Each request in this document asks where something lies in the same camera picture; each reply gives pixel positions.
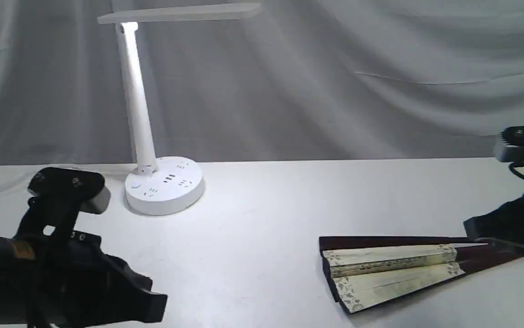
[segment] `lamp base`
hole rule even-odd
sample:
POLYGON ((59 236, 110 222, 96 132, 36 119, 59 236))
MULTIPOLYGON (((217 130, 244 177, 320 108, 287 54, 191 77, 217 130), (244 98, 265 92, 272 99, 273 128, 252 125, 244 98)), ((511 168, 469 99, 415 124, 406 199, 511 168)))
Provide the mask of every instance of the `lamp base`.
POLYGON ((157 158, 152 176, 133 171, 126 177, 126 199, 133 209, 148 215, 167 215, 186 209, 205 191, 199 165, 191 159, 157 158))

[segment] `white table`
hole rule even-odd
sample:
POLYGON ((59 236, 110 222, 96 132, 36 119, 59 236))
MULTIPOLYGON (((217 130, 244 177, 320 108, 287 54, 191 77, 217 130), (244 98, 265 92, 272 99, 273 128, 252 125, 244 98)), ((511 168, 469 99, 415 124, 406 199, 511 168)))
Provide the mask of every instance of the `white table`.
MULTIPOLYGON (((76 228, 102 236, 169 295, 166 328, 524 328, 524 259, 347 316, 322 274, 318 237, 463 236, 462 221, 517 198, 524 181, 494 159, 211 163, 204 197, 184 212, 139 216, 123 184, 76 228)), ((98 166, 114 170, 122 166, 98 166)), ((0 167, 0 183, 36 167, 0 167)), ((26 182, 0 195, 0 235, 26 210, 26 182)), ((140 327, 137 322, 121 327, 140 327)))

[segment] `gray curtain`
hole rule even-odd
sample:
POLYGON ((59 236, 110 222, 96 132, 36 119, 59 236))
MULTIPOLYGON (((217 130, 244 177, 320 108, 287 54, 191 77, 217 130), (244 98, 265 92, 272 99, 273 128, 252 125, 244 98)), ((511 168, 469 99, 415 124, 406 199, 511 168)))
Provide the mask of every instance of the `gray curtain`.
MULTIPOLYGON (((133 160, 113 10, 220 0, 0 0, 0 164, 133 160)), ((144 23, 158 156, 491 156, 524 124, 524 1, 261 0, 144 23)))

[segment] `desk lamp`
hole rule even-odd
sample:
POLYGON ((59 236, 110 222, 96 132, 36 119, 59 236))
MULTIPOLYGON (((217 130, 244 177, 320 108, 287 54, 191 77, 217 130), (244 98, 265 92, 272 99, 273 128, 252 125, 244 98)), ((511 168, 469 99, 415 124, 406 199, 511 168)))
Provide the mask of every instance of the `desk lamp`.
POLYGON ((98 17, 100 24, 115 24, 123 86, 137 168, 124 187, 131 208, 149 215, 179 212, 195 203, 205 191, 201 168, 191 159, 156 158, 147 98, 135 32, 146 21, 215 21, 248 18, 262 10, 260 4, 238 3, 128 10, 98 17))

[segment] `yellow label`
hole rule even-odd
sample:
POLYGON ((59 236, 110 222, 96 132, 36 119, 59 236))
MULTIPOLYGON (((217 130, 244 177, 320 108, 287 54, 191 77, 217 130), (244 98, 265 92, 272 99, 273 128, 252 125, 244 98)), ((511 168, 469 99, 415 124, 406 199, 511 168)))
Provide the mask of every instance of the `yellow label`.
POLYGON ((34 260, 35 252, 31 245, 26 241, 12 241, 10 245, 13 247, 13 253, 18 259, 34 260))

